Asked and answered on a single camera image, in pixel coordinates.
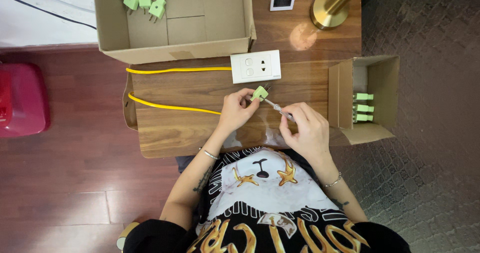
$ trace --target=red chair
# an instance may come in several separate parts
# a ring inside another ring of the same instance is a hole
[[[0,137],[46,131],[50,110],[42,72],[33,64],[0,64]]]

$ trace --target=socket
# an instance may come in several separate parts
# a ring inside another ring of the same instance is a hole
[[[278,50],[233,54],[230,61],[233,84],[282,78]]]

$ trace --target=wooden table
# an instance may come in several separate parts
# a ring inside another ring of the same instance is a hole
[[[314,0],[295,0],[293,10],[269,11],[270,0],[253,0],[257,41],[252,52],[280,50],[282,78],[269,81],[268,99],[286,106],[307,102],[327,117],[328,67],[360,56],[361,6],[352,0],[349,17],[337,29],[318,30],[310,20]],[[229,57],[178,60],[132,65],[133,69],[230,66]],[[133,74],[135,96],[166,105],[221,111],[223,97],[265,82],[232,84],[230,71]],[[219,115],[166,110],[135,103],[140,149],[147,158],[191,155],[198,152],[217,126]],[[253,117],[225,142],[222,151],[267,145],[287,148],[279,131],[280,114],[261,103]]]

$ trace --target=lamp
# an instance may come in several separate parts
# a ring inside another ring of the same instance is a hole
[[[348,17],[349,2],[350,0],[315,0],[310,8],[310,18],[319,29],[333,29]]]

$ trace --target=tattoo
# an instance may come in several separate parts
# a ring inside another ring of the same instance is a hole
[[[201,194],[202,189],[207,185],[208,179],[210,179],[212,168],[213,166],[210,166],[208,170],[205,171],[203,177],[198,181],[198,186],[194,188],[194,192],[197,192],[199,195]]]
[[[348,201],[346,201],[345,203],[341,203],[336,199],[331,199],[331,201],[340,209],[340,211],[343,211],[343,207],[350,203]]]

